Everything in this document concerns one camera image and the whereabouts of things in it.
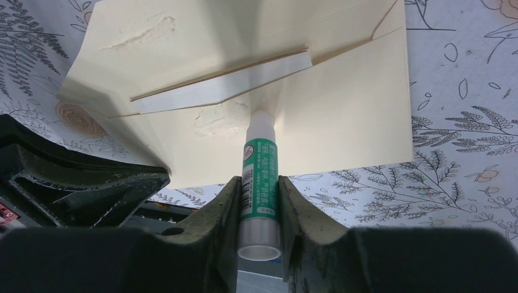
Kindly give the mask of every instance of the dried glue residue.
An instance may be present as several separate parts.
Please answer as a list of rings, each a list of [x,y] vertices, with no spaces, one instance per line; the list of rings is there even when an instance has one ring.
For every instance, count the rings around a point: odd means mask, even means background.
[[[173,35],[175,31],[175,19],[171,16],[165,16],[149,29],[136,34],[133,37],[127,38],[122,42],[118,42],[111,46],[101,48],[101,50],[125,50],[138,44],[149,44],[151,42],[167,40]]]
[[[228,101],[200,112],[194,121],[200,137],[230,137],[246,132],[250,123],[249,103]]]

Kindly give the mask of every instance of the white background with plant print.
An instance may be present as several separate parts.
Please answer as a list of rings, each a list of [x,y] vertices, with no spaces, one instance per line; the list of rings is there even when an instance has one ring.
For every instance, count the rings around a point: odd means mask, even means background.
[[[136,162],[55,99],[94,2],[0,0],[0,112],[71,150]],[[290,178],[346,226],[486,227],[518,245],[518,0],[405,3],[416,161]],[[222,185],[152,200],[199,208]]]

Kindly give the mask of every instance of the folded paper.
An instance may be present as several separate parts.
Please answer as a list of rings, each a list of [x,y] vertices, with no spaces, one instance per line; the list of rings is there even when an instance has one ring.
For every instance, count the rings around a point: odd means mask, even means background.
[[[96,5],[60,98],[167,166],[170,188],[240,174],[257,109],[275,115],[283,175],[412,160],[403,0],[140,2]],[[224,103],[140,115],[130,101],[306,47],[316,65]]]
[[[131,103],[141,114],[218,104],[311,65],[308,51],[293,52],[154,95],[131,99]]]

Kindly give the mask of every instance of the white glue stick cap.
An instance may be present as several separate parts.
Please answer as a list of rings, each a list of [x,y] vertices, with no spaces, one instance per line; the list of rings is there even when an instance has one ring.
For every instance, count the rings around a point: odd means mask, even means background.
[[[281,254],[280,226],[269,218],[251,218],[239,224],[238,255],[249,261],[270,261]]]
[[[250,118],[246,142],[268,139],[275,143],[275,118],[262,110]],[[280,225],[267,217],[244,219],[239,224],[238,255],[249,261],[270,261],[281,253]]]

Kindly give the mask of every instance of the glue stick base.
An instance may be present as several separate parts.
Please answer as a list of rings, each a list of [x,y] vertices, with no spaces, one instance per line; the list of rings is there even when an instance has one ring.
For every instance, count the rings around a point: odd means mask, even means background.
[[[249,261],[270,261],[281,255],[280,226],[269,218],[250,218],[239,224],[238,255]]]

